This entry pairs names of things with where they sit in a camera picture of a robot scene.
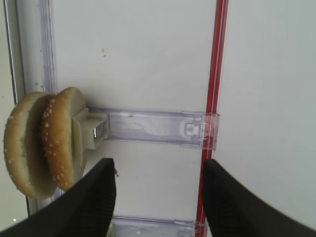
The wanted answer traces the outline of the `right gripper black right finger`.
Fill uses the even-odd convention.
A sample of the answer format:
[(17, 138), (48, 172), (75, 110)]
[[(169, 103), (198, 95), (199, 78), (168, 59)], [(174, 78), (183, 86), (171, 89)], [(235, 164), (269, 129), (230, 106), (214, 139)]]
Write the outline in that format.
[(315, 230), (274, 209), (216, 160), (203, 169), (203, 209), (214, 237), (314, 237)]

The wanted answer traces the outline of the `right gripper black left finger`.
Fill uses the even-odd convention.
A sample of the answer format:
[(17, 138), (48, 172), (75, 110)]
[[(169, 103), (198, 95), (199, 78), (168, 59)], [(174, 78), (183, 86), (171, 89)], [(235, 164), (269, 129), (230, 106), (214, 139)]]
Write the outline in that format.
[(105, 237), (116, 203), (114, 161), (101, 159), (50, 205), (2, 231), (2, 237)]

